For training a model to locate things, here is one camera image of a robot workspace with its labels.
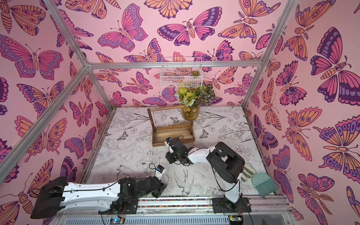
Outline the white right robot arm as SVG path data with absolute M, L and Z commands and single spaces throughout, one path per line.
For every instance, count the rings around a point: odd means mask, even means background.
M 241 177 L 246 162 L 224 142 L 218 142 L 208 148 L 188 148 L 179 138 L 169 137 L 164 143 L 168 148 L 166 159 L 170 164 L 175 162 L 179 162 L 183 166 L 208 164 L 216 183 L 225 185 L 224 188 L 221 186 L 219 188 L 225 193 L 226 200 L 237 203 L 241 199 Z

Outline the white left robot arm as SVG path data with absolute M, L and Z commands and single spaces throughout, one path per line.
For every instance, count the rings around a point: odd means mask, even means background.
M 98 211 L 100 215 L 134 213 L 138 199 L 162 195 L 166 184 L 156 177 L 125 177 L 113 183 L 79 184 L 58 177 L 40 188 L 31 219 L 54 217 L 66 211 Z

